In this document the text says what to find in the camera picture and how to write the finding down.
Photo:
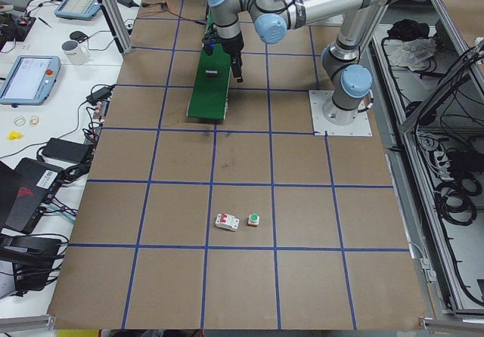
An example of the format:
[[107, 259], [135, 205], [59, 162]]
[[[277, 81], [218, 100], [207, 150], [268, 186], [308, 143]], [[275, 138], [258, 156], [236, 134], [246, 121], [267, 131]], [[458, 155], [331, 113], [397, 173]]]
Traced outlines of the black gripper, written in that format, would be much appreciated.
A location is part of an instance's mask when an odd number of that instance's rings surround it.
[[241, 52], [244, 48], [244, 38], [242, 34], [237, 34], [229, 39], [221, 39], [222, 49], [226, 54], [231, 55], [231, 71], [237, 83], [242, 83], [242, 58]]

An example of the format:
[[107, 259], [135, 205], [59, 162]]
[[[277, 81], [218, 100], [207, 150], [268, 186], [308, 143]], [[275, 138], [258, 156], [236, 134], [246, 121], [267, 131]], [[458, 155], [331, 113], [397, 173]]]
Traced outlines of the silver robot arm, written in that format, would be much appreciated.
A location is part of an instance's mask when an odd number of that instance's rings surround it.
[[239, 13], [248, 12], [260, 39], [273, 45], [290, 29], [299, 29], [338, 14], [344, 16], [337, 38], [321, 55], [322, 66], [334, 92], [322, 108], [324, 117], [335, 125], [353, 123], [358, 106], [368, 95], [372, 77], [359, 65], [365, 42], [373, 35], [386, 6], [397, 0], [207, 0], [214, 32], [203, 38], [203, 49], [211, 55], [219, 43], [231, 59], [233, 77], [242, 82], [241, 51], [244, 47]]

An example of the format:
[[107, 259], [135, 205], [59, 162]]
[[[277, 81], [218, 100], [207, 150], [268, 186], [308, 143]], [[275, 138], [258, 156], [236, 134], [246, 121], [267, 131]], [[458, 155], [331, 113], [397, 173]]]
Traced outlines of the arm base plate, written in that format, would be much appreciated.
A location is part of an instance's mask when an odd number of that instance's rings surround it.
[[309, 91], [313, 133], [317, 136], [371, 137], [372, 130], [363, 98], [356, 110], [334, 105], [333, 91]]

